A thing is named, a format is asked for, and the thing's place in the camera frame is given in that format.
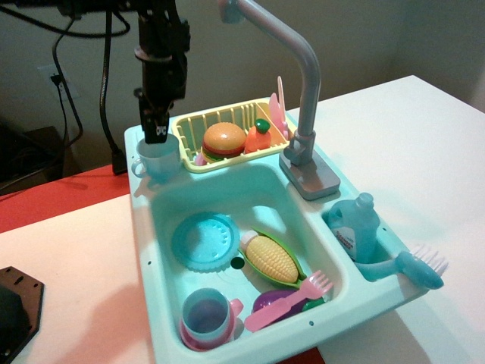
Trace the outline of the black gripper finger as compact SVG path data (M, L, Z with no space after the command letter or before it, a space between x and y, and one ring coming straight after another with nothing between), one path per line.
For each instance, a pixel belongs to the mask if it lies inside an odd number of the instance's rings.
M144 94L139 94L137 98L145 142L148 144L165 143L169 128L169 111L173 101L161 98L151 102Z

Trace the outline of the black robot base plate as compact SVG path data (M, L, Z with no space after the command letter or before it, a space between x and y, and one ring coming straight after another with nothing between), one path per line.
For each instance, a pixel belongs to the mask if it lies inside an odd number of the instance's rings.
M45 285L19 269L1 269L1 363L12 363L39 331Z

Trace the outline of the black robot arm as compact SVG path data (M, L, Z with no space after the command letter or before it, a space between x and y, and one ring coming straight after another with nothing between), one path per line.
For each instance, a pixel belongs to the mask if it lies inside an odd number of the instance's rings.
M135 56L142 62L142 88L136 91L145 142L167 141L170 110L186 95L190 30L179 17L174 1L62 1L64 15L89 12L135 11L139 45Z

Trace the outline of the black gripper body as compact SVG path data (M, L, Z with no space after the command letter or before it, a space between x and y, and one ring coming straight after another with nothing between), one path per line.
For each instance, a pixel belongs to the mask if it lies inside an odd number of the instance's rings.
M135 48L142 62L142 94L151 108L172 108L186 97L187 58L184 53L157 57Z

